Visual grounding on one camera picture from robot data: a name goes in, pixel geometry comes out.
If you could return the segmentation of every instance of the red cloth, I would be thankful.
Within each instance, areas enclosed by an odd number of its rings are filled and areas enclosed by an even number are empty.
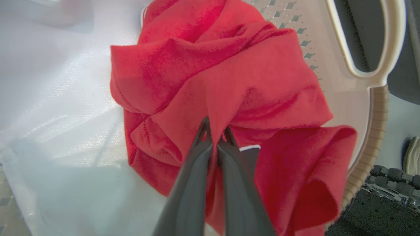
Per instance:
[[[356,133],[319,128],[332,114],[295,31],[241,0],[156,0],[139,43],[112,46],[111,59],[129,164],[158,192],[169,195],[209,116],[213,140],[229,125],[240,147],[261,145],[255,184],[278,235],[320,236],[338,216]],[[219,233],[222,182],[212,165],[206,219]]]

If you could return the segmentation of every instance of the beige plastic rim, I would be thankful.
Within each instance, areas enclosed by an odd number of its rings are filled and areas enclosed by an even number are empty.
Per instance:
[[[365,183],[365,179],[370,175],[370,170],[372,170],[378,158],[388,120],[388,94],[387,85],[370,89],[371,108],[365,141],[347,174],[347,182],[341,201],[342,212]],[[327,230],[331,224],[327,224],[325,229]]]

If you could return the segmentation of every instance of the gray surface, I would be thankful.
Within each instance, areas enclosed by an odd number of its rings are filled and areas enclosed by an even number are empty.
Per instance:
[[[390,94],[388,110],[386,133],[376,164],[401,169],[406,142],[420,136],[420,105]]]
[[[341,26],[347,39],[354,65],[361,71],[369,72],[369,65],[366,61],[365,52],[357,33],[356,23],[347,0],[335,0],[337,12],[339,13]]]
[[[351,10],[351,13],[348,15],[353,17],[369,70],[375,70],[382,54],[384,36],[383,14],[380,1],[336,0],[336,2],[338,1],[347,2]],[[409,10],[407,12],[409,21],[407,22],[404,44],[395,68],[388,76],[388,86],[389,91],[393,95],[406,101],[420,104],[420,83],[416,66],[419,64],[416,60],[420,58],[420,55],[418,55],[420,53],[420,45],[418,45],[420,1],[406,0],[406,5]],[[343,24],[343,28],[348,41],[352,40],[352,28],[348,27],[347,29],[346,24]],[[360,60],[363,61],[363,58],[357,56],[358,52],[356,51],[359,50],[359,47],[352,48],[352,44],[349,45],[350,50],[354,61],[356,61],[356,65],[358,65],[357,62]]]

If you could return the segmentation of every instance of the laundry basket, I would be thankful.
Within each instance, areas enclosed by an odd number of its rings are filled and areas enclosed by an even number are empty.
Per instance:
[[[50,13],[71,1],[0,3],[0,42],[8,46],[0,55],[4,172],[33,236],[151,235],[165,197],[129,167],[123,111],[109,92],[109,45],[136,43],[140,11],[150,1],[86,0],[80,22],[68,26],[37,18],[60,16]],[[251,4],[278,27],[297,31],[335,116],[326,126],[358,131],[345,207],[368,176],[385,132],[386,76],[402,46],[404,1],[382,1],[384,51],[371,73],[355,69],[333,0]],[[22,10],[28,6],[43,14],[28,15]]]

